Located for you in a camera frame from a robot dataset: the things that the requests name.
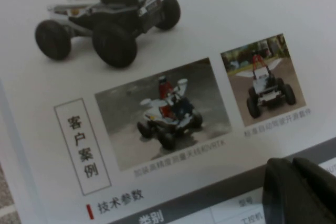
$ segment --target wheel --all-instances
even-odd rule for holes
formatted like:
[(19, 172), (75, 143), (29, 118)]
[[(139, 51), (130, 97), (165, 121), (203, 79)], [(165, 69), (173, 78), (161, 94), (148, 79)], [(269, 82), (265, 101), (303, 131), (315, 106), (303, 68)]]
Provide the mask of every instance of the wheel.
[(198, 111), (194, 110), (193, 111), (193, 128), (198, 129), (202, 127), (202, 123), (203, 123), (202, 115)]
[(175, 137), (182, 137), (183, 135), (184, 135), (184, 131), (182, 131), (182, 130), (177, 130), (175, 132)]
[(258, 103), (258, 95), (254, 87), (251, 87), (248, 89), (248, 95), (251, 97), (251, 99), (253, 100), (255, 104)]
[(167, 130), (160, 130), (157, 134), (157, 138), (161, 143), (162, 147), (166, 150), (172, 151), (175, 149), (176, 140), (172, 133)]
[(61, 24), (53, 20), (41, 22), (35, 30), (39, 49), (50, 59), (63, 60), (71, 51), (71, 38)]
[(173, 28), (180, 20), (181, 9), (177, 0), (164, 0), (162, 3), (163, 21), (156, 25), (161, 30)]
[(138, 52), (132, 34), (109, 22), (100, 23), (93, 29), (92, 43), (99, 57), (116, 68), (129, 66)]
[(277, 85), (278, 85), (278, 90), (280, 90), (281, 92), (283, 92), (283, 88), (284, 88), (284, 85), (285, 83), (283, 82), (283, 79), (282, 78), (277, 78)]
[(296, 98), (295, 98), (295, 94), (293, 92), (293, 89), (292, 87), (289, 85), (289, 84), (285, 84), (283, 86), (283, 94), (285, 95), (285, 99), (286, 99), (286, 102), (289, 104), (289, 105), (294, 105), (296, 104)]
[(260, 117), (260, 110), (258, 108), (258, 105), (253, 102), (251, 97), (247, 98), (246, 103), (247, 103), (247, 108), (248, 108), (248, 112), (250, 113), (250, 115), (253, 118)]
[(152, 137), (152, 129), (148, 126), (148, 124), (142, 124), (141, 122), (137, 123), (137, 128), (141, 135), (145, 138), (151, 138)]
[(277, 78), (277, 85), (282, 87), (283, 85), (285, 85), (285, 83), (283, 82), (282, 78)]

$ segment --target black plastic part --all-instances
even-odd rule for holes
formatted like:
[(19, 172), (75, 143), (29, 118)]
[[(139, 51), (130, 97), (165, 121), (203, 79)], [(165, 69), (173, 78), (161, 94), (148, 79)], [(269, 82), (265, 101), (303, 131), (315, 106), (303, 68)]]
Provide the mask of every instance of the black plastic part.
[(266, 224), (336, 223), (336, 178), (303, 158), (267, 162), (262, 196)]

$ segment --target black object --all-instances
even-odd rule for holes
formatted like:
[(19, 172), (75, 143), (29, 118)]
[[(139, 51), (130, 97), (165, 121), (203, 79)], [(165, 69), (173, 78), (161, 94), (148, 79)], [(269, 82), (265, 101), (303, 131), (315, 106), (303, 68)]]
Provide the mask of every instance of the black object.
[(177, 0), (165, 0), (162, 6), (164, 19), (155, 26), (161, 30), (172, 29), (181, 18), (181, 8)]
[(336, 223), (336, 178), (305, 158), (272, 158), (262, 203), (266, 224)]
[(39, 49), (53, 60), (63, 60), (71, 51), (70, 36), (56, 21), (41, 22), (35, 30), (35, 39)]
[(137, 56), (135, 38), (118, 24), (102, 22), (93, 30), (93, 47), (99, 57), (107, 64), (124, 68)]

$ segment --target brochure page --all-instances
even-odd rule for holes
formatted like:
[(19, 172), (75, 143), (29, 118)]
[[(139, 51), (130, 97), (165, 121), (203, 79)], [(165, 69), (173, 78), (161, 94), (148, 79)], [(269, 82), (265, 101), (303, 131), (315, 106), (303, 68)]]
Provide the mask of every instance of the brochure page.
[(334, 2), (2, 0), (21, 221), (263, 223), (269, 158), (334, 168)]

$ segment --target road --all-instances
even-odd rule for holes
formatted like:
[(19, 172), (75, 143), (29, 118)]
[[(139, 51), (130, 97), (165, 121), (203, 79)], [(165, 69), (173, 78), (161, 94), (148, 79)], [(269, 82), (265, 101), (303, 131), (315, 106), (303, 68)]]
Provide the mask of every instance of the road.
[[(143, 138), (136, 127), (146, 110), (139, 103), (145, 98), (158, 98), (157, 79), (161, 75), (163, 74), (96, 95), (120, 170), (129, 169), (172, 153), (163, 149), (156, 137), (149, 140)], [(192, 64), (171, 70), (164, 75), (173, 85), (180, 79), (188, 79), (185, 95), (202, 114), (204, 120), (201, 130), (186, 132), (182, 138), (178, 139), (175, 151), (231, 131), (230, 122), (209, 64)]]
[(269, 118), (273, 118), (274, 116), (281, 115), (283, 113), (298, 109), (306, 105), (305, 99), (303, 97), (299, 80), (295, 73), (294, 66), (292, 64), (291, 59), (284, 58), (279, 65), (272, 70), (272, 73), (276, 78), (283, 78), (285, 83), (291, 85), (294, 94), (296, 96), (297, 103), (295, 105), (288, 105), (284, 101), (279, 103), (277, 106), (273, 108), (262, 107), (261, 108), (261, 116), (257, 119), (253, 119), (247, 109), (246, 100), (248, 98), (248, 89), (252, 87), (252, 78), (240, 77), (237, 75), (229, 76), (229, 80), (231, 86), (233, 88), (233, 92), (235, 98), (238, 103), (238, 107), (240, 110), (240, 114), (243, 118), (243, 122), (245, 126), (249, 126)]

